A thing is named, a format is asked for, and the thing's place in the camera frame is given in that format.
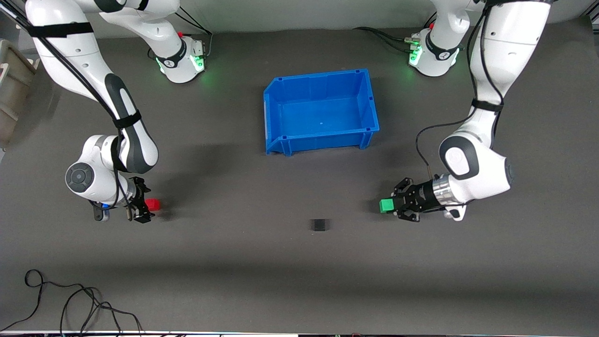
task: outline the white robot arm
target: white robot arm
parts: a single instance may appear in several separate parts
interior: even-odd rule
[[[161,69],[172,82],[193,79],[204,69],[202,44],[180,38],[164,20],[179,8],[178,0],[28,0],[29,33],[50,77],[63,88],[106,105],[118,136],[90,137],[81,157],[67,170],[65,182],[95,207],[96,220],[105,221],[109,208],[126,206],[129,219],[150,221],[144,202],[143,179],[126,179],[119,171],[145,173],[158,161],[158,149],[141,120],[123,81],[100,55],[85,13],[101,13],[110,23],[140,35],[154,50]],[[84,77],[94,93],[41,41],[47,39]]]
[[[497,119],[503,97],[537,45],[551,3],[552,0],[487,0],[483,11],[486,17],[470,64],[476,97],[469,118],[439,148],[439,156],[450,174],[419,185],[405,178],[395,187],[392,198],[381,200],[381,212],[419,221],[422,212],[443,210],[446,218],[460,221],[472,200],[510,189],[512,168],[505,157],[492,150]]]
[[[445,74],[455,64],[459,44],[470,28],[466,11],[481,11],[484,4],[475,0],[431,0],[437,10],[432,28],[412,34],[414,42],[409,65],[426,76]]]

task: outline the black cable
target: black cable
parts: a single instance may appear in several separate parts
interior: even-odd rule
[[[25,17],[21,11],[18,8],[15,8],[14,5],[10,2],[7,1],[0,1],[0,3],[2,5],[5,6],[5,8],[9,9],[12,13],[11,17],[26,31],[30,31],[31,30],[31,23],[29,22],[29,20],[27,19],[27,17]],[[112,109],[110,109],[110,107],[108,106],[108,104],[106,103],[106,101],[104,101],[103,97],[99,94],[99,92],[92,86],[91,83],[89,83],[89,81],[85,78],[84,75],[82,75],[81,72],[79,72],[79,70],[72,64],[70,63],[69,60],[67,60],[66,57],[64,57],[63,54],[61,54],[60,51],[58,51],[57,48],[55,48],[55,46],[50,43],[48,41],[48,39],[46,37],[38,37],[39,41],[44,45],[44,47],[46,47],[50,53],[56,58],[58,59],[58,61],[69,71],[71,72],[71,74],[73,74],[73,76],[79,81],[81,82],[81,84],[90,92],[90,94],[96,99],[96,101],[100,104],[100,106],[102,106],[102,108],[104,108],[104,110],[106,110],[109,114],[109,116],[112,118],[112,120],[116,120],[115,115],[113,115],[113,111]],[[119,144],[117,147],[117,153],[120,152],[120,143],[122,142],[122,134],[121,131],[119,129]],[[91,201],[90,203],[92,204],[92,206],[95,206],[96,208],[102,209],[102,210],[110,210],[110,209],[114,209],[116,208],[116,201],[118,201],[118,197],[119,197],[119,189],[121,191],[123,191],[123,186],[121,186],[119,178],[118,178],[118,174],[117,174],[117,170],[114,169],[114,180],[116,182],[116,200],[115,203],[112,204],[110,207],[108,208],[102,208],[102,207],[98,207],[97,205],[93,204]],[[126,194],[123,193],[123,195],[125,196],[125,203],[127,204],[127,207],[130,207],[129,204],[129,200],[127,200]]]
[[[380,34],[380,35],[382,35],[382,36],[384,36],[384,37],[386,37],[386,38],[388,38],[390,40],[393,40],[393,41],[404,42],[404,39],[395,37],[395,36],[393,36],[391,34],[387,34],[387,33],[383,32],[383,31],[381,31],[380,29],[376,29],[376,28],[372,28],[372,27],[364,27],[364,26],[362,26],[362,27],[356,27],[354,29],[357,29],[357,30],[360,30],[360,31],[368,31],[368,32],[372,32],[372,33],[375,33],[375,34]]]
[[[446,205],[443,205],[443,207],[439,207],[439,208],[435,208],[435,209],[423,210],[423,211],[422,211],[422,212],[420,212],[420,213],[433,213],[433,212],[439,212],[439,211],[441,211],[441,210],[445,210],[445,207],[448,207],[448,206],[468,206],[468,205],[469,205],[469,204],[471,204],[471,203],[472,203],[472,201],[474,201],[474,200],[475,200],[475,199],[472,199],[472,200],[470,200],[470,201],[468,201],[468,202],[461,203],[461,204],[446,204]]]
[[[470,45],[472,42],[472,37],[474,36],[474,33],[476,32],[477,28],[480,26],[481,21],[483,20],[483,18],[487,15],[487,9],[485,9],[483,11],[483,14],[480,16],[478,22],[476,22],[476,25],[474,26],[474,28],[472,29],[472,31],[470,32],[470,36],[468,37],[468,44],[466,45],[466,60],[468,62],[468,70],[470,72],[470,80],[472,81],[472,86],[474,87],[474,98],[477,98],[477,94],[476,94],[476,81],[474,79],[474,74],[472,73],[472,69],[470,69],[470,62],[471,62],[471,56],[470,56]],[[476,111],[476,108],[474,108],[472,110],[472,112],[464,119],[460,119],[459,121],[456,122],[452,122],[452,123],[445,123],[445,124],[436,124],[436,125],[430,125],[422,130],[420,130],[420,132],[418,132],[418,134],[416,135],[416,152],[418,152],[418,155],[420,156],[420,158],[422,159],[422,161],[424,162],[424,164],[426,165],[426,170],[428,172],[428,177],[432,180],[432,173],[431,173],[431,166],[428,163],[428,161],[426,160],[426,158],[424,158],[424,156],[422,155],[422,152],[420,151],[420,148],[418,146],[418,140],[420,138],[420,135],[426,131],[426,130],[430,130],[433,128],[441,128],[441,127],[449,127],[451,125],[456,125],[456,124],[460,124],[463,123],[467,120],[469,120],[472,115],[474,114],[474,112]]]
[[[374,29],[374,28],[370,28],[370,27],[356,27],[354,29],[357,29],[357,30],[360,30],[360,31],[371,32],[374,35],[376,35],[379,39],[383,40],[383,42],[386,43],[388,46],[390,46],[391,48],[393,48],[395,50],[398,50],[400,52],[407,53],[407,54],[409,54],[409,53],[412,52],[409,49],[403,49],[403,48],[397,47],[396,45],[394,45],[390,41],[388,41],[386,38],[391,39],[393,41],[401,41],[401,42],[403,42],[403,39],[399,39],[399,38],[393,37],[393,36],[391,36],[391,35],[383,32],[383,31],[378,30],[378,29]]]
[[[422,26],[422,28],[428,28],[428,27],[429,27],[429,25],[430,25],[432,22],[435,22],[435,20],[436,20],[436,19],[435,19],[435,20],[433,20],[431,23],[429,23],[429,21],[431,21],[431,19],[432,19],[432,18],[433,18],[435,15],[437,15],[437,12],[436,12],[436,11],[435,11],[435,13],[433,13],[433,14],[431,15],[431,17],[429,17],[429,18],[428,18],[428,20],[426,20],[426,22],[424,23],[424,25]]]
[[[40,277],[40,283],[39,284],[31,284],[29,282],[29,277],[30,277],[31,273],[36,273]],[[118,322],[118,320],[116,318],[116,314],[123,314],[123,315],[130,315],[130,316],[132,316],[134,318],[134,320],[135,320],[135,324],[137,325],[138,331],[141,334],[141,331],[143,330],[143,328],[141,327],[141,323],[140,323],[139,319],[137,318],[137,316],[135,314],[130,313],[130,312],[126,312],[126,311],[114,309],[109,302],[106,302],[106,301],[100,302],[98,300],[98,296],[96,296],[95,293],[94,293],[94,291],[97,291],[99,293],[99,290],[96,287],[85,287],[81,283],[73,283],[73,284],[69,284],[69,285],[62,285],[62,284],[58,284],[58,283],[55,283],[55,282],[52,282],[52,281],[46,281],[46,280],[44,280],[44,275],[39,270],[37,270],[37,269],[30,269],[30,270],[28,270],[25,273],[25,285],[27,287],[29,287],[29,288],[38,288],[38,287],[40,288],[40,290],[38,292],[37,302],[35,304],[34,310],[26,318],[24,318],[22,320],[15,321],[15,322],[9,324],[4,329],[0,330],[0,332],[1,331],[5,331],[5,330],[13,327],[15,324],[24,322],[24,321],[30,319],[31,317],[33,317],[35,315],[35,313],[37,312],[38,308],[40,307],[41,294],[42,294],[42,292],[44,290],[44,286],[47,285],[47,284],[54,285],[55,287],[59,287],[59,288],[79,287],[78,290],[76,290],[75,292],[73,292],[73,294],[71,294],[69,296],[68,300],[66,301],[65,305],[62,308],[62,314],[60,316],[60,335],[62,335],[62,325],[63,325],[63,321],[64,321],[64,316],[65,316],[65,313],[66,313],[66,308],[67,308],[69,302],[71,301],[71,299],[76,294],[79,294],[81,292],[85,293],[92,300],[92,306],[90,308],[90,311],[89,311],[89,313],[87,315],[87,318],[86,318],[85,322],[81,326],[81,331],[80,331],[81,335],[83,334],[83,331],[87,327],[87,324],[89,323],[89,321],[91,320],[91,318],[93,317],[93,315],[96,313],[96,311],[98,309],[109,310],[112,313],[113,320],[114,320],[114,325],[117,327],[117,329],[119,330],[120,333],[123,332],[123,329],[121,329],[121,327],[120,327],[120,324],[119,324],[119,322]]]
[[[586,11],[586,15],[591,15],[591,13],[597,9],[597,7],[599,6],[599,3],[596,3],[592,8],[590,8],[588,11]]]
[[[183,8],[182,6],[179,6],[179,8],[181,8],[181,10],[182,10],[182,11],[183,11],[185,14],[187,14],[187,16],[189,16],[189,18],[190,18],[190,19],[192,19],[192,20],[193,20],[193,22],[195,22],[195,23],[197,24],[197,27],[198,27],[199,29],[202,29],[202,30],[203,30],[204,32],[206,32],[206,34],[208,34],[208,35],[212,35],[212,32],[211,32],[211,31],[209,31],[208,29],[205,29],[205,28],[204,28],[202,25],[200,25],[200,24],[199,24],[199,22],[198,22],[198,21],[197,21],[197,20],[196,20],[196,19],[195,19],[193,16],[191,16],[191,14],[189,14],[189,13],[188,13],[188,12],[185,10],[185,8]]]
[[[491,9],[492,9],[492,6],[486,8],[485,15],[487,18],[489,17],[489,15],[491,13]],[[486,61],[485,61],[485,32],[486,32],[486,26],[487,26],[488,21],[489,20],[485,19],[485,22],[483,23],[483,28],[481,28],[481,32],[480,32],[480,63],[482,64],[483,71],[485,72],[487,81],[489,81],[489,84],[491,84],[491,86],[493,87],[493,90],[495,90],[497,95],[499,95],[499,101],[500,101],[499,104],[501,106],[503,106],[503,104],[504,104],[503,94],[501,94],[501,91],[499,91],[499,89],[497,89],[497,86],[491,79],[491,75],[489,74],[489,70],[487,69]],[[495,134],[497,133],[497,125],[499,124],[500,117],[501,117],[501,110],[497,112],[497,117],[495,117],[495,123],[493,125],[493,136],[495,136]]]
[[[152,56],[150,56],[150,52],[152,52],[152,48],[148,48],[146,56],[151,60],[155,60],[156,54],[154,54],[154,57],[152,57]]]
[[[189,15],[189,13],[187,13],[187,11],[183,10],[193,21],[195,21],[196,23],[193,23],[191,21],[189,21],[188,19],[184,18],[181,14],[179,13],[175,13],[176,16],[178,16],[180,19],[182,19],[183,21],[187,22],[188,24],[203,30],[206,34],[208,35],[212,35],[212,32],[209,31],[208,29],[205,29],[202,25],[200,25],[199,23],[197,23],[197,21],[191,16]]]

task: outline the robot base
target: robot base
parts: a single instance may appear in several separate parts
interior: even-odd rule
[[[163,67],[158,58],[156,59],[156,62],[160,66],[160,71],[173,83],[189,82],[204,71],[205,67],[204,45],[202,41],[196,41],[191,37],[182,37],[181,40],[186,44],[186,54],[176,67]]]
[[[425,28],[418,33],[412,34],[412,39],[424,41],[426,35],[430,32],[430,28]],[[447,53],[445,60],[438,60],[435,54],[430,52],[426,44],[420,43],[417,48],[410,54],[408,64],[416,68],[420,73],[426,76],[437,77],[444,75],[451,66],[455,64],[459,49],[453,55]]]

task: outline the green indicator light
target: green indicator light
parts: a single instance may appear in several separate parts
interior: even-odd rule
[[[451,65],[455,64],[455,60],[458,59],[459,48],[455,51],[455,56],[453,57],[453,61],[451,61]]]
[[[204,60],[202,59],[201,56],[194,56],[194,55],[189,55],[189,59],[191,60],[191,63],[193,64],[193,67],[197,70],[197,71],[202,71],[204,70]]]
[[[162,69],[162,64],[160,63],[158,58],[156,58],[156,63],[158,63],[158,66],[160,67],[160,72],[164,74],[164,69]]]
[[[420,60],[420,55],[422,54],[422,46],[418,46],[418,48],[412,51],[413,56],[410,57],[410,64],[417,65],[418,60]]]

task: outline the small cube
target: small cube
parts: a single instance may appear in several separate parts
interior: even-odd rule
[[[395,206],[393,205],[393,199],[381,200],[379,203],[379,208],[381,213],[386,213],[395,210]]]
[[[314,231],[326,230],[326,219],[314,219]]]
[[[146,206],[150,212],[160,210],[160,200],[155,198],[146,199]]]

